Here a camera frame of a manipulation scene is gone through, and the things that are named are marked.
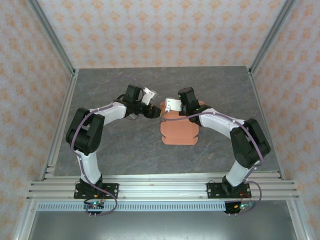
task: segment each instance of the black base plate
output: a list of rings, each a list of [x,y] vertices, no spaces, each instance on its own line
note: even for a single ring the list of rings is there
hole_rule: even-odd
[[[206,184],[208,199],[241,199],[240,192],[248,194],[251,198],[251,191],[247,191],[247,189],[250,189],[249,183],[243,184],[237,192],[227,195],[227,193],[222,189],[221,182],[208,182]]]
[[[103,183],[102,189],[105,189],[107,192],[113,194],[115,198],[118,198],[119,193],[119,184],[118,183]],[[75,185],[75,191],[74,191],[74,199],[112,199],[110,195],[105,194],[99,194],[97,197],[92,192],[85,192],[83,186],[81,183],[77,183]]]

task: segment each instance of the patterned wallpaper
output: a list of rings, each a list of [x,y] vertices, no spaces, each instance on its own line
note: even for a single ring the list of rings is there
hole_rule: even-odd
[[[39,0],[75,68],[250,66],[285,0]]]
[[[0,1],[0,239],[39,180],[69,74],[26,0]]]
[[[254,80],[285,176],[297,180],[320,238],[320,1],[297,1]]]

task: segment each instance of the wire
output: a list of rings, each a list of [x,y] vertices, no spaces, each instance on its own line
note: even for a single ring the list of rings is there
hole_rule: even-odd
[[[128,120],[130,120],[130,121],[134,121],[134,120],[137,120],[137,119],[139,118],[139,114],[136,116],[135,119],[130,119],[130,118],[128,118],[128,117],[125,117],[125,118],[128,119]]]
[[[130,77],[130,76],[120,75],[120,76],[115,76],[115,77],[113,77],[113,78],[110,80],[110,82],[109,82],[109,84],[108,84],[108,88],[107,88],[108,95],[110,95],[110,86],[111,86],[111,83],[112,83],[113,81],[117,80],[117,79],[123,79],[123,78],[135,82],[141,89],[144,89],[144,87],[143,87],[139,82],[137,82],[137,80],[136,80],[135,78]],[[83,162],[82,162],[82,157],[81,157],[81,155],[80,155],[79,153],[77,153],[77,152],[75,151],[75,141],[76,141],[76,138],[77,138],[77,136],[78,136],[78,134],[79,134],[79,131],[80,131],[81,127],[83,126],[83,124],[85,123],[85,121],[86,121],[92,114],[94,114],[94,113],[96,113],[96,112],[98,112],[98,111],[107,110],[107,109],[111,108],[113,105],[114,105],[114,102],[112,102],[111,104],[109,104],[109,105],[107,105],[107,106],[105,106],[105,107],[102,107],[102,108],[99,108],[99,109],[98,109],[98,108],[97,108],[97,109],[94,109],[94,110],[91,111],[88,115],[86,115],[86,116],[83,118],[83,120],[80,122],[79,126],[77,127],[77,129],[76,129],[76,131],[75,131],[75,134],[74,134],[74,136],[73,136],[72,142],[71,142],[71,149],[72,149],[72,151],[75,153],[75,155],[78,156],[79,164],[80,164],[80,170],[81,170],[81,173],[83,174],[84,179],[85,179],[85,180],[88,182],[88,184],[90,184],[92,187],[94,187],[95,189],[97,189],[97,190],[99,190],[99,191],[101,191],[101,192],[103,192],[103,193],[105,193],[105,194],[108,194],[108,195],[109,195],[110,197],[112,197],[112,198],[114,199],[114,201],[115,201],[115,206],[113,207],[113,209],[111,209],[110,211],[102,212],[102,213],[97,214],[97,215],[95,215],[95,216],[103,216],[103,215],[107,215],[107,214],[110,214],[110,213],[114,212],[114,211],[117,209],[117,207],[118,207],[118,201],[117,201],[116,197],[115,197],[113,194],[111,194],[110,192],[108,192],[108,191],[106,191],[106,190],[101,189],[100,187],[97,187],[96,185],[94,185],[94,184],[88,179],[88,177],[87,177],[87,175],[86,175],[86,173],[85,173],[84,164],[83,164]],[[90,216],[91,213],[88,212],[88,207],[86,208],[85,212]]]
[[[124,97],[125,94],[121,94],[120,96],[118,96],[116,99],[122,99]]]
[[[142,91],[142,96],[141,96],[141,99],[140,100],[138,100],[139,102],[141,102],[142,101],[142,99],[144,98],[144,96],[145,96],[145,92],[144,92],[144,90],[143,90],[143,88],[141,88],[140,89],[140,92]]]
[[[241,194],[241,203],[242,203],[242,200],[243,200],[243,198],[244,198],[244,195],[245,196],[247,196],[249,199],[250,199],[250,201],[252,202],[252,199],[251,199],[251,197],[248,195],[248,194],[246,194],[246,193],[244,193],[244,192],[240,192],[240,194]]]
[[[127,80],[130,80],[130,81],[134,82],[135,84],[137,84],[140,88],[142,88],[142,89],[145,88],[145,87],[142,86],[139,82],[137,82],[137,80],[136,80],[135,78],[133,78],[133,77],[131,77],[131,76],[124,76],[124,75],[115,76],[115,77],[113,77],[113,78],[110,80],[110,82],[109,82],[109,84],[108,84],[108,88],[107,88],[108,96],[111,95],[111,94],[110,94],[111,83],[112,83],[113,81],[117,80],[117,79],[127,79]]]
[[[76,141],[76,138],[77,138],[77,136],[78,136],[78,134],[79,134],[79,131],[80,131],[81,127],[83,126],[83,124],[85,123],[85,121],[86,121],[92,114],[94,114],[94,113],[96,113],[96,112],[99,112],[99,111],[103,111],[103,110],[110,109],[113,105],[114,105],[114,102],[112,102],[111,104],[109,104],[109,105],[107,105],[107,106],[101,107],[101,108],[99,108],[99,109],[94,109],[94,110],[92,110],[91,112],[89,112],[89,114],[86,115],[86,116],[82,119],[82,121],[80,122],[79,126],[77,127],[77,129],[76,129],[76,131],[75,131],[75,133],[74,133],[73,139],[72,139],[72,141],[71,141],[71,145],[70,145],[70,146],[71,146],[71,149],[74,151],[75,155],[76,155],[76,156],[78,157],[78,159],[79,159],[80,170],[81,170],[81,173],[83,174],[84,179],[87,181],[87,183],[90,184],[93,188],[99,190],[100,192],[103,192],[103,193],[105,193],[105,194],[108,194],[108,195],[109,195],[110,197],[112,197],[112,198],[114,199],[114,201],[115,201],[115,206],[113,207],[113,209],[111,209],[110,211],[102,212],[102,213],[100,213],[100,214],[96,214],[95,216],[104,216],[104,215],[113,213],[113,212],[117,209],[117,207],[118,207],[118,201],[117,201],[116,197],[115,197],[112,193],[110,193],[110,192],[108,192],[108,191],[106,191],[106,190],[103,190],[103,189],[101,189],[100,187],[97,187],[96,185],[94,185],[94,184],[89,180],[89,178],[88,178],[87,175],[86,175],[85,169],[84,169],[84,164],[83,164],[83,162],[82,162],[82,157],[81,157],[81,155],[80,155],[79,153],[77,153],[77,152],[75,151],[75,141]],[[88,212],[88,208],[89,208],[88,206],[89,206],[89,205],[87,205],[87,207],[86,207],[86,209],[85,209],[85,213],[90,216],[91,213]]]
[[[243,214],[246,214],[248,212],[250,212],[252,209],[254,209],[255,207],[257,207],[257,205],[261,202],[261,198],[262,198],[262,190],[261,190],[261,187],[258,183],[256,183],[255,181],[246,181],[245,184],[255,184],[257,185],[258,189],[259,189],[259,199],[258,201],[256,202],[255,205],[253,205],[253,207],[251,207],[249,210],[247,211],[244,211],[244,212],[239,212],[237,215],[243,215]]]
[[[242,130],[245,132],[245,134],[249,137],[249,139],[251,140],[255,150],[257,151],[258,155],[259,155],[259,158],[260,158],[260,161],[261,161],[261,164],[264,164],[264,157],[262,156],[262,153],[256,143],[256,141],[254,140],[254,138],[251,136],[251,134],[249,133],[249,131],[238,121],[236,121],[235,119],[227,116],[227,115],[224,115],[220,112],[200,112],[200,113],[196,113],[196,114],[192,114],[190,116],[186,116],[186,117],[182,117],[182,118],[165,118],[163,117],[168,111],[165,111],[161,116],[160,118],[162,118],[164,121],[181,121],[181,120],[185,120],[185,119],[190,119],[190,118],[194,118],[194,117],[198,117],[198,116],[201,116],[201,115],[214,115],[214,116],[220,116],[220,117],[223,117],[224,119],[227,119],[229,120],[231,123],[235,123],[237,124],[240,128],[242,128]]]
[[[173,118],[173,119],[170,119],[170,118],[164,118],[163,116],[167,113],[167,111],[165,111],[160,117],[164,120],[164,121],[181,121],[181,120],[185,120],[185,119],[190,119],[190,118],[194,118],[194,117],[198,117],[198,116],[201,116],[201,115],[214,115],[214,116],[220,116],[220,117],[223,117],[224,119],[227,119],[229,120],[230,122],[232,123],[235,123],[237,124],[240,128],[242,128],[242,130],[246,133],[246,135],[249,137],[249,139],[251,140],[255,150],[257,151],[258,155],[259,155],[259,158],[260,158],[260,161],[261,161],[261,164],[264,164],[264,158],[262,156],[262,153],[256,143],[256,141],[254,140],[254,138],[251,136],[251,134],[249,133],[249,131],[238,121],[236,121],[235,119],[227,116],[227,115],[224,115],[222,113],[219,113],[219,112],[200,112],[200,113],[196,113],[196,114],[192,114],[190,116],[186,116],[186,117],[182,117],[182,118]],[[252,183],[252,184],[255,184],[257,185],[258,189],[259,189],[259,199],[257,201],[257,203],[252,207],[250,208],[249,210],[245,211],[245,212],[240,212],[238,213],[238,215],[240,214],[245,214],[249,211],[251,211],[252,209],[254,209],[261,201],[261,198],[262,198],[262,190],[261,190],[261,187],[259,186],[258,183],[256,183],[255,181],[247,181],[247,178],[248,176],[253,172],[254,168],[252,167],[251,170],[248,172],[248,174],[244,177],[244,181],[243,183],[244,184],[249,184],[249,183]]]

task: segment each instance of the aluminum frame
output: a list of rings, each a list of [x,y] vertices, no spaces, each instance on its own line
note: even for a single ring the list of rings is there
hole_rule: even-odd
[[[29,3],[29,6],[33,10],[36,17],[38,18],[44,32],[48,36],[48,38],[51,41],[56,52],[58,53],[64,67],[66,68],[66,70],[70,74],[73,74],[75,72],[75,69],[74,69],[68,55],[66,54],[62,44],[60,43],[54,29],[52,28],[51,24],[49,23],[49,20],[46,17],[43,9],[41,8],[38,0],[27,0],[27,2]]]
[[[78,77],[78,71],[74,70],[66,52],[64,51],[58,37],[56,36],[52,26],[45,16],[41,6],[37,0],[27,0],[30,7],[38,17],[44,31],[51,40],[54,48],[59,54],[65,68],[72,74],[68,90],[64,97],[63,105],[60,110],[59,120],[57,123],[52,146],[47,158],[47,164],[43,168],[41,181],[32,182],[27,197],[25,210],[19,221],[14,239],[26,240],[29,238],[31,228],[35,219],[38,205],[43,201],[75,201],[73,199],[74,183],[79,179],[78,176],[72,177],[55,177],[54,171],[58,158],[59,148],[66,126],[68,112]],[[269,31],[264,43],[262,44],[252,66],[249,69],[250,80],[258,100],[258,104],[266,123],[265,115],[259,101],[259,96],[254,84],[253,75],[259,68],[263,58],[267,54],[270,46],[275,40],[285,19],[291,12],[297,0],[287,0],[284,4],[277,20]],[[117,175],[104,176],[106,182],[118,182],[121,184],[119,190],[119,201],[190,201],[196,200],[200,202],[209,202],[212,199],[207,198],[206,185],[209,180],[216,182],[221,181],[225,173],[179,173],[179,174],[152,174],[152,175]],[[262,200],[286,200],[290,210],[290,216],[296,232],[298,240],[312,240],[311,232],[306,224],[306,218],[303,214],[303,207],[294,181],[284,180],[279,172],[254,172],[250,176],[250,180],[254,180],[261,184]],[[257,188],[251,186],[252,197],[256,200],[259,196]]]
[[[250,75],[254,75],[257,69],[259,68],[262,60],[268,53],[269,48],[271,47],[272,43],[276,39],[281,27],[284,25],[287,17],[291,13],[292,8],[294,7],[297,0],[287,0],[283,5],[277,19],[275,20],[273,26],[271,27],[268,35],[266,36],[258,54],[256,55],[255,59],[251,67],[249,68]]]

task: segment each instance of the purple cable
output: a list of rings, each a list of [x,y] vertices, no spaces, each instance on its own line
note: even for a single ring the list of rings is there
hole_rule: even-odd
[[[254,138],[251,136],[251,134],[249,133],[249,131],[240,123],[240,122],[237,122],[235,119],[232,119],[231,117],[227,116],[227,115],[224,115],[222,113],[219,113],[219,112],[216,112],[216,113],[213,113],[213,112],[200,112],[200,113],[196,113],[196,114],[192,114],[190,116],[186,116],[186,117],[182,117],[182,118],[164,118],[163,116],[166,114],[167,112],[164,112],[164,114],[162,114],[161,118],[165,121],[180,121],[180,120],[185,120],[185,119],[190,119],[190,118],[194,118],[194,117],[197,117],[197,116],[201,116],[201,115],[217,115],[217,116],[220,116],[220,117],[223,117],[227,120],[229,120],[230,122],[234,122],[235,124],[237,124],[240,128],[242,128],[242,130],[245,132],[245,134],[250,138],[255,150],[257,151],[258,155],[259,155],[259,158],[260,158],[260,161],[261,161],[261,164],[264,164],[265,161],[264,161],[264,157],[262,156],[260,150],[259,150],[259,147],[256,143],[256,141],[254,140]]]
[[[87,175],[86,175],[86,173],[85,173],[84,164],[83,164],[83,162],[82,162],[81,155],[75,151],[75,141],[76,141],[76,138],[77,138],[77,136],[78,136],[78,134],[79,134],[79,131],[80,131],[81,127],[83,126],[83,124],[85,123],[85,121],[86,121],[92,114],[94,114],[94,113],[96,113],[96,112],[99,112],[99,111],[107,110],[107,109],[111,108],[113,105],[114,105],[114,103],[112,102],[111,104],[109,104],[109,105],[107,105],[107,106],[104,106],[104,107],[101,107],[101,108],[97,108],[97,109],[91,111],[88,115],[86,115],[86,116],[82,119],[82,121],[80,122],[78,128],[77,128],[76,131],[75,131],[75,134],[74,134],[74,136],[73,136],[73,139],[72,139],[72,141],[71,141],[71,149],[72,149],[72,151],[74,151],[75,155],[77,155],[77,156],[79,157],[80,170],[81,170],[81,173],[83,174],[85,180],[86,180],[86,181],[88,182],[88,184],[90,184],[92,187],[94,187],[95,189],[97,189],[97,190],[99,190],[99,191],[101,191],[101,192],[103,192],[103,193],[105,193],[105,194],[108,194],[108,195],[109,195],[110,197],[112,197],[112,198],[114,199],[114,201],[115,201],[115,206],[114,206],[113,209],[111,209],[110,211],[102,212],[102,213],[100,213],[100,214],[95,214],[95,216],[103,216],[103,215],[107,215],[107,214],[110,214],[110,213],[114,212],[114,211],[117,209],[117,207],[118,207],[118,201],[117,201],[116,197],[115,197],[112,193],[110,193],[110,192],[108,192],[108,191],[106,191],[106,190],[104,190],[104,189],[102,189],[102,188],[100,188],[100,187],[97,187],[96,185],[94,185],[94,184],[89,180],[89,178],[87,177]],[[91,213],[88,212],[88,208],[89,208],[89,207],[90,207],[90,205],[88,205],[88,206],[86,207],[85,213],[90,216]]]
[[[190,115],[190,116],[186,116],[186,117],[182,117],[182,118],[173,118],[173,119],[170,119],[170,118],[164,118],[163,116],[166,114],[167,112],[165,112],[161,118],[165,121],[179,121],[179,120],[185,120],[185,119],[190,119],[190,118],[194,118],[194,117],[197,117],[197,116],[201,116],[201,115],[217,115],[217,116],[220,116],[220,117],[223,117],[229,121],[231,121],[232,123],[235,123],[237,124],[239,127],[241,127],[243,129],[243,131],[246,133],[246,135],[249,137],[249,139],[251,140],[255,150],[257,151],[258,155],[259,155],[259,158],[260,158],[260,161],[261,161],[261,164],[264,164],[264,158],[260,152],[260,149],[256,143],[256,141],[254,140],[254,138],[251,136],[251,134],[249,133],[249,131],[240,123],[240,122],[237,122],[235,119],[232,119],[231,117],[227,116],[227,115],[224,115],[222,113],[219,113],[219,112],[216,112],[215,114],[213,112],[200,112],[200,113],[196,113],[196,114],[193,114],[193,115]],[[249,175],[253,172],[254,168],[251,168],[250,171],[247,173],[247,175],[244,177],[244,181],[243,183],[244,184],[249,184],[249,183],[252,183],[252,184],[255,184],[257,185],[258,189],[259,189],[259,199],[257,201],[257,203],[252,207],[250,208],[248,211],[244,211],[244,212],[240,212],[238,213],[238,215],[242,215],[242,214],[245,214],[249,211],[251,211],[252,209],[254,209],[261,201],[261,198],[262,198],[262,190],[261,190],[261,187],[259,186],[258,183],[256,183],[255,181],[247,181],[247,178],[249,177]]]
[[[261,199],[262,199],[262,190],[261,190],[260,185],[257,182],[255,182],[255,181],[245,181],[244,183],[245,184],[255,184],[255,185],[257,185],[257,187],[259,189],[259,199],[256,202],[256,204],[253,205],[253,207],[251,207],[248,211],[239,212],[237,215],[243,215],[243,214],[246,214],[247,212],[250,212],[252,209],[254,209],[261,202]]]
[[[108,84],[108,89],[107,89],[109,95],[110,95],[110,86],[111,86],[111,83],[112,83],[113,81],[117,80],[117,79],[122,79],[122,78],[131,80],[131,81],[135,82],[140,88],[144,89],[144,87],[143,87],[139,82],[137,82],[136,79],[134,79],[133,77],[120,75],[120,76],[115,76],[115,77],[113,77],[113,78],[110,80],[110,82],[109,82],[109,84]],[[71,141],[71,149],[72,149],[72,151],[74,151],[75,155],[77,155],[77,156],[79,157],[79,159],[80,159],[80,160],[79,160],[80,170],[81,170],[81,173],[83,174],[85,180],[86,180],[86,181],[88,182],[88,184],[90,184],[92,187],[94,187],[95,189],[97,189],[97,190],[99,190],[99,191],[101,191],[101,192],[103,192],[103,193],[105,193],[105,194],[108,194],[108,195],[109,195],[110,197],[112,197],[112,198],[114,199],[114,201],[115,201],[115,206],[114,206],[113,209],[111,209],[110,211],[107,211],[107,212],[100,213],[100,214],[95,215],[95,216],[103,216],[103,215],[107,215],[107,214],[110,214],[110,213],[114,212],[114,211],[117,209],[117,207],[118,207],[118,201],[117,201],[116,197],[115,197],[113,194],[111,194],[110,192],[108,192],[108,191],[106,191],[106,190],[104,190],[104,189],[101,189],[101,188],[95,186],[95,185],[88,179],[88,177],[87,177],[87,175],[86,175],[86,173],[85,173],[85,169],[84,169],[84,165],[83,165],[83,162],[82,162],[81,155],[78,154],[78,153],[75,151],[75,141],[76,141],[76,138],[77,138],[77,136],[78,136],[78,134],[79,134],[79,131],[80,131],[81,127],[83,126],[83,124],[85,123],[85,121],[86,121],[92,114],[94,114],[94,113],[96,113],[96,112],[98,112],[98,111],[100,111],[100,110],[103,111],[103,110],[109,109],[109,108],[111,108],[113,105],[114,105],[114,103],[112,102],[110,105],[107,105],[107,106],[101,107],[101,108],[97,108],[97,109],[91,111],[88,115],[86,115],[86,116],[84,117],[84,119],[80,122],[78,128],[77,128],[76,131],[75,131],[75,134],[74,134],[74,136],[73,136],[73,139],[72,139],[72,141]],[[91,205],[88,205],[88,206],[86,207],[86,209],[85,209],[85,213],[88,214],[89,216],[91,215],[91,213],[88,212],[88,208],[89,208],[90,206],[92,206],[92,204],[91,204]]]
[[[137,84],[140,88],[144,89],[145,87],[142,86],[139,82],[137,82],[137,80],[131,76],[124,76],[124,75],[120,75],[120,76],[115,76],[113,77],[109,84],[108,84],[108,95],[110,96],[110,87],[111,87],[111,83],[114,81],[114,80],[117,80],[117,79],[127,79],[127,80],[130,80],[130,81],[133,81],[135,84]]]

